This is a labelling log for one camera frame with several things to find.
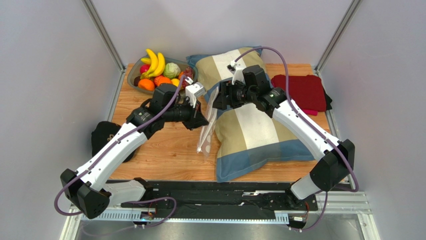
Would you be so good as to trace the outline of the clear polka-dot zip bag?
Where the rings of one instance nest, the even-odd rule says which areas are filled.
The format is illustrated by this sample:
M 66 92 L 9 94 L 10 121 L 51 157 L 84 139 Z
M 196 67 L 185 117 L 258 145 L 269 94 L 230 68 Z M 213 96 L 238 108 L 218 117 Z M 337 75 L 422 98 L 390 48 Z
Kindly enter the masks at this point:
M 213 89 L 206 107 L 206 119 L 208 125 L 201 128 L 199 142 L 197 145 L 197 153 L 202 153 L 207 158 L 211 152 L 212 135 L 217 120 L 217 109 L 213 107 L 213 103 L 219 93 L 219 87 Z

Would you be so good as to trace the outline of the small orange pumpkin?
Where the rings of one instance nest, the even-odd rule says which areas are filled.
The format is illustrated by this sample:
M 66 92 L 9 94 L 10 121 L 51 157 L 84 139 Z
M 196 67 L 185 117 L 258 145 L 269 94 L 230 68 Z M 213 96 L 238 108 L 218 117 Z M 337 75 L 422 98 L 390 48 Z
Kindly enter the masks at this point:
M 179 73 L 178 77 L 177 77 L 177 79 L 178 79 L 179 81 L 181 80 L 182 75 L 184 75 L 184 72 L 183 72 L 183 71 L 181 71 L 181 72 Z

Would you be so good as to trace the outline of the green cabbage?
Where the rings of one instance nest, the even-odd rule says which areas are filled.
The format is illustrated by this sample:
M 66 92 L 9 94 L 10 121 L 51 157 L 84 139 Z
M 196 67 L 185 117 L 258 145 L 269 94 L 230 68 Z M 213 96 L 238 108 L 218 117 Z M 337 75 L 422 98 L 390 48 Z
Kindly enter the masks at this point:
M 169 62 L 165 65 L 162 75 L 169 79 L 175 79 L 180 73 L 180 67 L 174 62 Z

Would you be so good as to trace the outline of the orange fruit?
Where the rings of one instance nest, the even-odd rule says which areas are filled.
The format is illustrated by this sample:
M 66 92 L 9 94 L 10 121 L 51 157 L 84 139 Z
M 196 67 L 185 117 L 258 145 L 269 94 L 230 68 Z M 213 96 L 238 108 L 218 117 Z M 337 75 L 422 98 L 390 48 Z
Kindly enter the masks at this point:
M 151 79 L 148 79 L 148 78 L 140 79 L 137 86 L 140 89 L 150 91 L 150 92 L 154 91 L 155 88 L 156 88 L 155 83 Z

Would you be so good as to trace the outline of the yellow banana bunch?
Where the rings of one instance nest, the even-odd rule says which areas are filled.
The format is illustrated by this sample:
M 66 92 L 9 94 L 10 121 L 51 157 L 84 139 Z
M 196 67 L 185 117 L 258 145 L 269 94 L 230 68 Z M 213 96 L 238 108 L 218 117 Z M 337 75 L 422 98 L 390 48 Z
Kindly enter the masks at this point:
M 150 68 L 146 72 L 141 74 L 140 76 L 141 80 L 158 77 L 164 72 L 165 66 L 166 66 L 166 59 L 161 52 L 158 52 L 157 54 L 155 54 L 149 48 L 147 48 L 145 51 L 148 54 L 151 60 L 151 63 L 150 63 Z

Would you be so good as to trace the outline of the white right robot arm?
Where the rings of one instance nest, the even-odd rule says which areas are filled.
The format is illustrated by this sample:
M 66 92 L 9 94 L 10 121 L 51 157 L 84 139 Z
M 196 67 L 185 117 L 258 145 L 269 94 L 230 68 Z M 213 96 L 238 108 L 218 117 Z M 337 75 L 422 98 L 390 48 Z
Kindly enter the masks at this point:
M 281 87 L 272 88 L 259 65 L 227 66 L 232 78 L 219 84 L 213 107 L 225 110 L 254 104 L 260 111 L 288 128 L 317 160 L 314 168 L 286 190 L 294 202 L 320 191 L 329 192 L 353 173 L 355 145 L 341 141 L 311 120 Z

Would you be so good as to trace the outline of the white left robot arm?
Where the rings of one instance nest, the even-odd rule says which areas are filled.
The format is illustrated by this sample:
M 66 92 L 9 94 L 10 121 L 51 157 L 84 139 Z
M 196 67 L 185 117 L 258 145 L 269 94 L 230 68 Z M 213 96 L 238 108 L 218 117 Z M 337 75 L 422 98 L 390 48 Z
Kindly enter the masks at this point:
M 151 187 L 142 178 L 108 183 L 112 173 L 135 150 L 163 129 L 167 122 L 181 122 L 188 130 L 207 126 L 198 97 L 206 93 L 200 83 L 185 88 L 179 103 L 178 87 L 170 83 L 158 86 L 150 99 L 134 109 L 114 137 L 87 163 L 60 175 L 65 194 L 88 219 L 100 216 L 107 207 L 143 199 Z

